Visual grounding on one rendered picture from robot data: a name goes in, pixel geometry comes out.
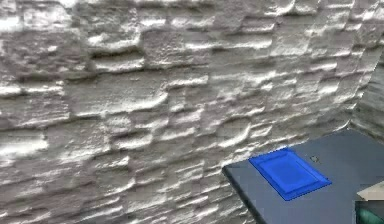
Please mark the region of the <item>blue rectangular tray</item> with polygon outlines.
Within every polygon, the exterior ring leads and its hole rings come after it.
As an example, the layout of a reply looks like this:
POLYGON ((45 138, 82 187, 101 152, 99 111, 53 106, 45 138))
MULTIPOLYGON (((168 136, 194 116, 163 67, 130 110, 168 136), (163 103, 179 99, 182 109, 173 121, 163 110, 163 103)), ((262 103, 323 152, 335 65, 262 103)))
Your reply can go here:
POLYGON ((289 147, 251 157, 248 161, 285 201, 332 184, 289 147))

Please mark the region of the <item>dark grey table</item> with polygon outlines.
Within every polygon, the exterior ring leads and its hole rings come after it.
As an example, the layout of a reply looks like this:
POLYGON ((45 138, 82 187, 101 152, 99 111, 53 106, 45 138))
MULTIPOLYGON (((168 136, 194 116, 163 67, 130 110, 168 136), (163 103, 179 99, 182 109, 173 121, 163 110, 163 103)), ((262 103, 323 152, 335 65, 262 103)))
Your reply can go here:
POLYGON ((222 172, 257 224, 356 224, 357 193, 384 180, 384 145, 343 130, 291 146, 332 184, 285 201, 248 161, 222 172))

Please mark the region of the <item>beige and green box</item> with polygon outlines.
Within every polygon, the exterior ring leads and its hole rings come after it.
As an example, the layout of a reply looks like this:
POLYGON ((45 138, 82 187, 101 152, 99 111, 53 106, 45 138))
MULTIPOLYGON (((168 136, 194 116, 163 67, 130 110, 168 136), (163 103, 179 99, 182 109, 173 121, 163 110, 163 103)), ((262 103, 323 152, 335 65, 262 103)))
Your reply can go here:
POLYGON ((384 181, 357 193, 356 224, 384 224, 384 181))

